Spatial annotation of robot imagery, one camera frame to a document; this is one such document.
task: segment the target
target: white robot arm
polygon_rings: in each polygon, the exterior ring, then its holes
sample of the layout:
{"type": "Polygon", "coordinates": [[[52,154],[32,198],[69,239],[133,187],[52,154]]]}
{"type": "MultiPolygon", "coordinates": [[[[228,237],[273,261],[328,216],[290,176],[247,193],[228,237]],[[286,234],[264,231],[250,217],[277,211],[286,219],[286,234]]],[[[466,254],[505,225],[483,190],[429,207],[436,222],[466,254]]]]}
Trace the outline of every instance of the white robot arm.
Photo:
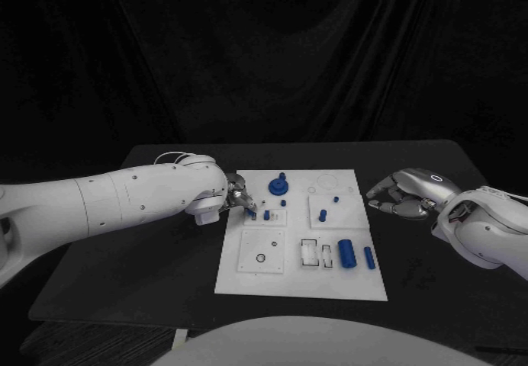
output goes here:
{"type": "Polygon", "coordinates": [[[433,235],[449,242],[475,265],[495,269],[505,264],[528,280],[527,198],[489,187],[462,192],[452,181],[424,169],[404,169],[371,189],[372,198],[388,190],[395,203],[368,205],[382,212],[421,220],[439,212],[433,235]]]}
{"type": "Polygon", "coordinates": [[[205,225],[234,206],[257,212],[242,177],[225,175],[203,155],[85,178],[0,185],[0,287],[62,244],[183,210],[205,225]]]}

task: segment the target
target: black table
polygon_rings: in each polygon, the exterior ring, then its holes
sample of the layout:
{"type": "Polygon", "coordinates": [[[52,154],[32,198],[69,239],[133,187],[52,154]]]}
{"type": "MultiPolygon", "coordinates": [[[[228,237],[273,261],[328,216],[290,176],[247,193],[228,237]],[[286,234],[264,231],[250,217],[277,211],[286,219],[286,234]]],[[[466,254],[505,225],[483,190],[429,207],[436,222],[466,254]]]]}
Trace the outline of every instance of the black table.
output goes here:
{"type": "MultiPolygon", "coordinates": [[[[446,175],[463,190],[486,184],[447,140],[136,146],[123,168],[152,164],[175,150],[214,156],[225,172],[355,169],[362,194],[408,167],[446,175]]],[[[214,329],[263,316],[323,316],[385,326],[455,348],[528,348],[528,282],[504,266],[489,271],[472,265],[431,236],[433,218],[413,222],[369,207],[367,213],[388,302],[215,294],[228,214],[196,226],[182,213],[75,242],[30,318],[214,329]]]]}

